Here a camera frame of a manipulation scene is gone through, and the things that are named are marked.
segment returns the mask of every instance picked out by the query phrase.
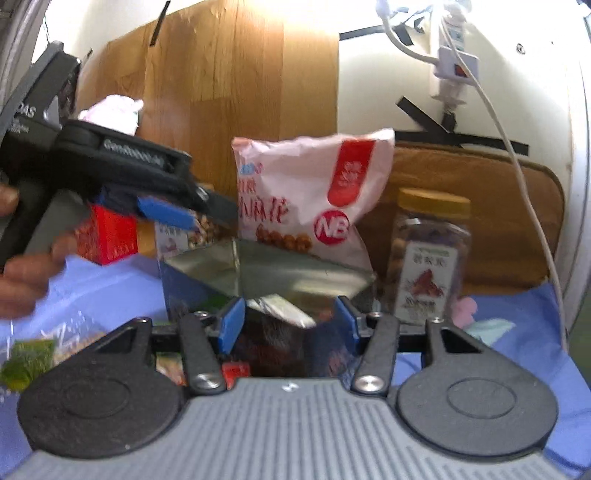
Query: jar lid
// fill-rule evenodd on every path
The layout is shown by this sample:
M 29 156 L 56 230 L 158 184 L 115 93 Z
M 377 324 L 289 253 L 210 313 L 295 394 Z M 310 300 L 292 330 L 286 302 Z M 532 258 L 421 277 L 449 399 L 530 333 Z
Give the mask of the jar lid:
M 470 218 L 470 200 L 458 195 L 432 190 L 400 189 L 398 206 L 404 210 L 446 219 Z

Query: black circular pad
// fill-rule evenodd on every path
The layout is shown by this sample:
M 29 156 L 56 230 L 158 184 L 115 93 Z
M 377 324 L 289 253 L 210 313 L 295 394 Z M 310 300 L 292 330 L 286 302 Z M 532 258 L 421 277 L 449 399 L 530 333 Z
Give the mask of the black circular pad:
M 397 412 L 419 437 L 462 457 L 516 457 L 544 446 L 551 390 L 495 352 L 446 354 L 401 387 Z
M 181 407 L 165 376 L 123 355 L 62 364 L 21 395 L 18 419 L 33 449 L 97 459 L 135 450 L 160 435 Z

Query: white cable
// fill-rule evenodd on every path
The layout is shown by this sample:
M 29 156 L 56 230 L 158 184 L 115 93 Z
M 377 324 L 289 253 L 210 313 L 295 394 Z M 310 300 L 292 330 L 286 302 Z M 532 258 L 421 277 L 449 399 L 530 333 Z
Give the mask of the white cable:
M 396 33 L 394 33 L 394 30 L 392 30 L 392 26 L 390 25 L 390 18 L 387 14 L 385 14 L 385 11 L 378 11 L 378 14 L 379 17 L 382 19 L 382 22 L 384 23 L 384 31 L 386 32 L 386 35 L 394 44 L 394 46 L 400 51 L 402 51 L 402 53 L 405 53 L 406 55 L 414 59 L 424 61 L 425 63 L 433 63 L 434 65 L 439 61 L 437 57 L 432 57 L 431 55 L 424 55 L 422 53 L 408 48 L 404 43 L 400 41 Z
M 527 213 L 529 214 L 532 223 L 534 224 L 535 231 L 538 234 L 538 238 L 540 239 L 540 243 L 542 244 L 542 250 L 544 251 L 544 256 L 546 258 L 546 263 L 548 264 L 548 269 L 550 270 L 550 280 L 554 286 L 554 291 L 556 292 L 556 302 L 558 304 L 558 314 L 560 315 L 560 340 L 562 344 L 562 348 L 565 351 L 568 351 L 568 343 L 566 338 L 566 328 L 565 328 L 565 320 L 566 317 L 564 315 L 564 304 L 562 301 L 562 289 L 560 288 L 560 280 L 558 279 L 558 273 L 556 271 L 556 265 L 554 264 L 554 258 L 552 257 L 552 252 L 550 251 L 550 246 L 548 245 L 548 240 L 546 240 L 546 235 L 544 233 L 544 229 L 540 223 L 538 216 L 535 213 L 534 206 L 531 204 L 530 196 L 527 191 L 527 183 L 525 182 L 525 176 L 523 175 L 523 171 L 521 170 L 521 165 L 519 164 L 519 160 L 517 159 L 517 155 L 515 150 L 513 149 L 513 145 L 511 145 L 511 141 L 505 132 L 505 129 L 501 125 L 499 121 L 499 117 L 492 106 L 490 99 L 487 97 L 486 93 L 482 89 L 482 86 L 476 80 L 473 73 L 470 71 L 466 62 L 462 59 L 460 54 L 457 51 L 456 46 L 453 44 L 452 38 L 447 31 L 445 23 L 441 22 L 441 30 L 445 39 L 447 40 L 448 46 L 452 49 L 454 56 L 456 57 L 457 62 L 459 63 L 460 67 L 464 70 L 468 78 L 473 82 L 474 87 L 476 87 L 476 91 L 482 101 L 485 104 L 486 110 L 490 114 L 493 122 L 495 123 L 496 128 L 498 129 L 503 142 L 505 143 L 505 148 L 509 152 L 509 157 L 511 159 L 511 163 L 515 169 L 515 176 L 517 177 L 517 184 L 519 185 L 519 192 L 521 193 L 521 197 L 523 198 L 523 202 L 525 204 L 525 208 L 527 209 Z

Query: gray ribbed platform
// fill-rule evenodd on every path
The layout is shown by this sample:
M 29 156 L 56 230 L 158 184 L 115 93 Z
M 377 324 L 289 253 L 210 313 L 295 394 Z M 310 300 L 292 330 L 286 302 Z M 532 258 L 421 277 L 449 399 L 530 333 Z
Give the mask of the gray ribbed platform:
M 192 400 L 166 435 L 109 460 L 34 453 L 8 480 L 554 480 L 541 454 L 496 465 L 418 444 L 382 400 L 336 380 L 240 380 Z

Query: jar label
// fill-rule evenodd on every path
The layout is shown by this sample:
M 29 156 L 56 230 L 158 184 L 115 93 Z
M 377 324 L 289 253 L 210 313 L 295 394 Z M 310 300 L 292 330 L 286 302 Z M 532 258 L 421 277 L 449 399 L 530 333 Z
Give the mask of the jar label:
M 404 254 L 394 315 L 410 323 L 442 317 L 456 264 L 455 248 L 409 242 Z

